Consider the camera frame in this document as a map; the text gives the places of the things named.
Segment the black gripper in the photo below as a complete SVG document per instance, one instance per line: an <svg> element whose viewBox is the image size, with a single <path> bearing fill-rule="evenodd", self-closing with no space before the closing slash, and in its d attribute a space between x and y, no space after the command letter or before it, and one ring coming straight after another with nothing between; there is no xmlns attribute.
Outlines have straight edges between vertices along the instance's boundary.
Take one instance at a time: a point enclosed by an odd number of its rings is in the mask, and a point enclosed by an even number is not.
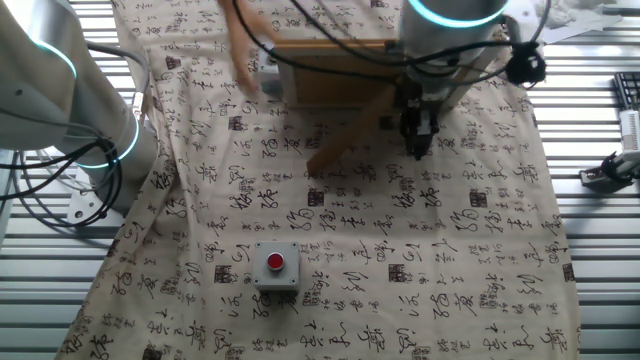
<svg viewBox="0 0 640 360"><path fill-rule="evenodd" d="M433 137L439 132L438 114L441 101L426 94L399 95L400 133L407 153L420 161L427 155Z"/></svg>

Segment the blurred person hand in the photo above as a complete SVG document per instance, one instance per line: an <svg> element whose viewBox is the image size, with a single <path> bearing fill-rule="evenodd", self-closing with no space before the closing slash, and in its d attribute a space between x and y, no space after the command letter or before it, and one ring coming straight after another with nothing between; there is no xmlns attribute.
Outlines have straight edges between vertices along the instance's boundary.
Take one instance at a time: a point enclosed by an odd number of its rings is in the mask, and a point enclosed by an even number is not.
<svg viewBox="0 0 640 360"><path fill-rule="evenodd" d="M233 0L218 0L217 3L224 14L227 25L230 42L229 53L234 65L237 84L246 96L255 97L258 93L258 83L248 70L252 41L235 12ZM241 0L237 0L236 3L245 23L254 35L266 36L271 41L279 39L278 34L271 28L271 25L251 6Z"/></svg>

